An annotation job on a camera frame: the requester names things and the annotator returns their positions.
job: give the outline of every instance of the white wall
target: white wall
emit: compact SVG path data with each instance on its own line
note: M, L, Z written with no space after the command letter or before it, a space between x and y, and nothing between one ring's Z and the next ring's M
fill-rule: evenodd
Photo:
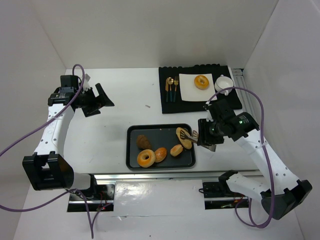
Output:
M47 99L65 67L25 0L0 1L0 149L47 119ZM0 204L21 209L30 182L22 160L41 137L35 134L0 158ZM0 210L0 239L13 239L20 213Z
M244 69L262 98L266 137L301 178L313 185L296 208L306 240L320 234L320 1L279 0ZM260 112L256 104L256 113Z
M243 68L278 0L31 0L71 68Z

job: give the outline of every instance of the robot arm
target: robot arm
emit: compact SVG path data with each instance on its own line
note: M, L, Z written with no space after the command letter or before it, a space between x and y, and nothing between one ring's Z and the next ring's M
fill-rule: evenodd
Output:
M95 179L90 174L80 174L73 171L64 159L64 145L69 124L75 110L81 108L86 117L99 114L102 107L114 106L107 97L101 85L96 84L99 96L95 96L89 85L90 77L86 74L82 81L82 92L74 102L43 131L41 140L32 156L25 156L22 166L35 190L48 189L80 189L87 190L95 184ZM61 87L58 87L48 99L50 121L74 97L79 90L78 77L62 75Z
M266 179L266 184L242 176L237 171L228 171L219 177L220 185L227 191L241 193L261 202L269 214L271 206L270 174L261 144L259 125L247 112L235 115L225 100L206 106L211 119L199 119L197 144L208 146L222 144L224 136L232 138L252 158ZM273 218L279 220L301 204L312 190L308 180L299 180L281 161L276 152L264 139L274 179L275 211Z

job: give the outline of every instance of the square white plate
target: square white plate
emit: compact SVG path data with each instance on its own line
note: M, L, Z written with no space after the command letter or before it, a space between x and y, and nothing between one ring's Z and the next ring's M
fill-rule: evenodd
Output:
M212 74L201 74L209 80L209 87L201 90L195 85L195 78L200 74L179 74L181 99L187 102L208 101L216 93Z

